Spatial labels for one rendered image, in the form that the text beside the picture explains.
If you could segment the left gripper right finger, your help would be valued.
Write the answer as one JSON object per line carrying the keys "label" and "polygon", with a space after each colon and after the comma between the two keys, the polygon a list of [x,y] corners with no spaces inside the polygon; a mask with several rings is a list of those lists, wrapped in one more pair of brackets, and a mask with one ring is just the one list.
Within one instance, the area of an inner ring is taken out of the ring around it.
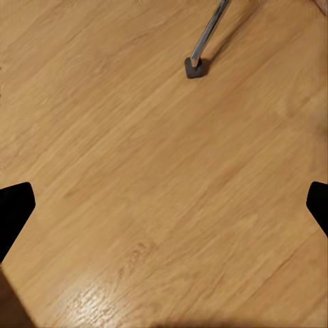
{"label": "left gripper right finger", "polygon": [[312,182],[306,206],[328,237],[328,184]]}

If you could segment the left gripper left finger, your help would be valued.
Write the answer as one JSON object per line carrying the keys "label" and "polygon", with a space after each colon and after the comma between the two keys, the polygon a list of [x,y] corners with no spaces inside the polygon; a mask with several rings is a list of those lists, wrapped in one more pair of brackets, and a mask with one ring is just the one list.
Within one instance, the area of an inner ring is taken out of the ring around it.
{"label": "left gripper left finger", "polygon": [[0,189],[0,263],[35,208],[30,182]]}

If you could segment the swivel chair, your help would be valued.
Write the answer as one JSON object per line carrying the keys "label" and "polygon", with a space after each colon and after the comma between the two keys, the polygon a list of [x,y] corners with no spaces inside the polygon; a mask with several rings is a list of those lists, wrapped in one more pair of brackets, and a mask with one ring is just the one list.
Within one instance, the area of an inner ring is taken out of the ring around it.
{"label": "swivel chair", "polygon": [[[328,0],[315,0],[320,8],[324,11],[325,15],[328,17]],[[213,36],[218,24],[223,18],[225,12],[227,11],[232,0],[221,0],[219,6],[217,7],[215,13],[212,16],[208,26],[206,27],[204,33],[202,34],[200,41],[198,41],[191,57],[186,58],[184,61],[184,66],[186,67],[187,78],[198,77],[203,75],[203,66],[201,60],[201,54],[204,52],[206,45]]]}

